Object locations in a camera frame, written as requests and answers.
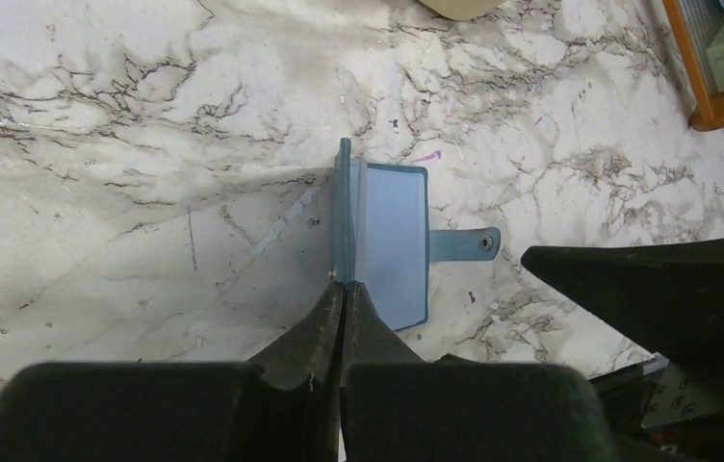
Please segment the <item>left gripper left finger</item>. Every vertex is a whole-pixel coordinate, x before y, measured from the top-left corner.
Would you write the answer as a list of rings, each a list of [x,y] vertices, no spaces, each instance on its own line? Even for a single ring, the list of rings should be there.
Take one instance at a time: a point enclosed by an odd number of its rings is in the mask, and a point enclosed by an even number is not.
[[[0,393],[0,461],[334,461],[345,289],[244,362],[44,363]]]

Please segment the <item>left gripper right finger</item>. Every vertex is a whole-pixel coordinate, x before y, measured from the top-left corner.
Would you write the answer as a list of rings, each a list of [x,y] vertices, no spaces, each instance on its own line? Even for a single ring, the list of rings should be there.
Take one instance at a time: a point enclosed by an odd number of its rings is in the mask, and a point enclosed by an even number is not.
[[[537,363],[427,362],[348,285],[341,428],[350,461],[617,461],[594,389]]]

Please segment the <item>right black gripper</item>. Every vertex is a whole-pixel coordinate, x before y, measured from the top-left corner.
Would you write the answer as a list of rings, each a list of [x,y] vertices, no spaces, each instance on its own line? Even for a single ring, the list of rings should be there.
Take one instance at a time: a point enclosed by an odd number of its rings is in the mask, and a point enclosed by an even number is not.
[[[639,346],[663,355],[590,381],[619,460],[724,461],[724,239],[533,246],[521,263]]]

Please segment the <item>blue leather card holder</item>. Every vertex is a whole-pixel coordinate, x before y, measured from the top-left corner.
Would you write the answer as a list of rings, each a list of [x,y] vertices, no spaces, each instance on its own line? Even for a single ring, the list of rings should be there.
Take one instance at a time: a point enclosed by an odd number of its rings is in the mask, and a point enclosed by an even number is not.
[[[433,229],[425,167],[371,163],[339,141],[332,194],[332,277],[366,285],[378,316],[393,331],[427,322],[430,266],[487,262],[501,232]]]

